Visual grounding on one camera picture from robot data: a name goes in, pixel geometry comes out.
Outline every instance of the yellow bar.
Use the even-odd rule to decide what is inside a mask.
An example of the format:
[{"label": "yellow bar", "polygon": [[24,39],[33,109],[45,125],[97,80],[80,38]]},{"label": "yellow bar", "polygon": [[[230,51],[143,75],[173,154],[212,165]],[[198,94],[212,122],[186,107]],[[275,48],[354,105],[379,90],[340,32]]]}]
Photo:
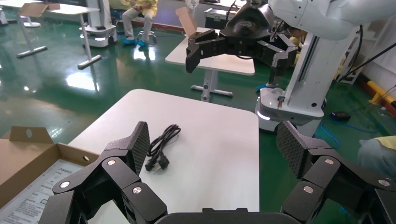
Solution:
[{"label": "yellow bar", "polygon": [[379,85],[377,85],[375,82],[368,81],[367,85],[369,85],[375,91],[374,97],[371,100],[369,100],[370,103],[378,104],[380,102],[380,98],[384,98],[388,103],[392,103],[393,101],[395,101],[395,98],[393,98],[391,95],[387,94],[385,96],[386,91],[383,88],[381,88]]}]

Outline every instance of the table foot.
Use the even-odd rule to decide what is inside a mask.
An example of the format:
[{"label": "table foot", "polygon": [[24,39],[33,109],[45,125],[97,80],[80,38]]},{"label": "table foot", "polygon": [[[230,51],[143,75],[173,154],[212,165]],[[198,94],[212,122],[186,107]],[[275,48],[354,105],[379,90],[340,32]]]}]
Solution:
[{"label": "table foot", "polygon": [[80,70],[81,70],[81,69],[84,69],[84,68],[87,67],[88,65],[93,64],[93,63],[99,61],[100,59],[102,59],[102,55],[96,55],[96,56],[93,57],[91,60],[86,60],[85,62],[83,62],[83,63],[77,65],[77,68],[80,69]]},{"label": "table foot", "polygon": [[23,58],[23,57],[35,54],[37,52],[40,52],[40,51],[43,51],[43,50],[46,50],[46,49],[47,49],[47,46],[41,46],[41,47],[35,48],[33,50],[28,50],[28,51],[19,53],[19,54],[16,55],[16,57],[17,58]]},{"label": "table foot", "polygon": [[[192,90],[200,90],[200,91],[204,91],[204,88],[202,86],[197,86],[197,85],[193,85],[191,87]],[[228,91],[223,91],[223,90],[210,90],[211,93],[216,93],[216,94],[221,94],[221,95],[225,95],[228,97],[233,97],[233,93],[232,92],[228,92]],[[201,96],[201,100],[205,101],[205,102],[209,102],[210,99],[210,95],[209,94],[205,94],[202,93]]]},{"label": "table foot", "polygon": [[41,26],[39,22],[24,22],[23,25],[28,28],[35,28]]}]

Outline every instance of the box lid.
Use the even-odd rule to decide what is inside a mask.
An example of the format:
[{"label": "box lid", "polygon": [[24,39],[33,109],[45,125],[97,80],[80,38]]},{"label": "box lid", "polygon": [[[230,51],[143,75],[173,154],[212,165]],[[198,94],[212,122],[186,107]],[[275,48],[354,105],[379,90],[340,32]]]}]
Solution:
[{"label": "box lid", "polygon": [[25,3],[19,10],[19,15],[40,17],[46,9],[57,10],[61,9],[59,3],[47,3],[47,2],[33,2]]},{"label": "box lid", "polygon": [[198,27],[189,9],[187,7],[178,8],[176,9],[176,15],[179,17],[179,20],[187,36],[193,36],[196,33]]}]

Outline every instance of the blue cable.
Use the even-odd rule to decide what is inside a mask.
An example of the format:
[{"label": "blue cable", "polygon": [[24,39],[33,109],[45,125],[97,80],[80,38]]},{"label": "blue cable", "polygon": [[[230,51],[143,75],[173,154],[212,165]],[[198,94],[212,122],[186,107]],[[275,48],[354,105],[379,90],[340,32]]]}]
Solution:
[{"label": "blue cable", "polygon": [[363,128],[356,127],[356,126],[353,126],[353,125],[349,125],[349,124],[347,124],[347,123],[335,121],[335,120],[324,120],[324,121],[322,121],[322,122],[320,123],[320,127],[322,128],[322,130],[323,130],[328,136],[330,136],[330,138],[332,138],[332,139],[337,143],[336,147],[333,147],[333,148],[338,148],[338,147],[339,147],[339,142],[338,142],[338,140],[337,140],[334,136],[332,136],[332,135],[325,129],[325,127],[323,127],[323,124],[324,124],[324,123],[333,123],[333,124],[343,125],[343,126],[350,127],[350,128],[353,128],[353,129],[355,129],[355,130],[358,130],[358,131],[361,131],[361,132],[365,132],[365,133],[377,133],[377,132],[379,132],[379,130],[380,130],[380,128],[379,128],[379,127],[380,127],[380,124],[379,124],[378,122],[376,122],[375,120],[372,120],[369,116],[367,116],[366,114],[364,114],[362,111],[360,111],[360,112],[361,112],[369,121],[373,122],[378,128],[377,128],[376,130],[368,130],[368,129],[363,129]]},{"label": "blue cable", "polygon": [[332,139],[337,143],[336,147],[333,147],[333,148],[338,148],[338,147],[339,147],[339,142],[338,142],[338,140],[337,140],[334,136],[332,136],[332,134],[330,134],[330,133],[323,127],[323,122],[320,123],[320,127],[322,128],[322,130],[323,130],[328,136],[330,136],[330,138],[332,138]]}]

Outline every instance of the instruction manual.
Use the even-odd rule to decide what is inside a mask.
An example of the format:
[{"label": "instruction manual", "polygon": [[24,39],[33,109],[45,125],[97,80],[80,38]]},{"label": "instruction manual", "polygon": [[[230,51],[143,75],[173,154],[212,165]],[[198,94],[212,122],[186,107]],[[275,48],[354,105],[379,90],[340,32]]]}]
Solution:
[{"label": "instruction manual", "polygon": [[14,199],[0,209],[0,224],[37,224],[52,187],[83,166],[58,160]]}]

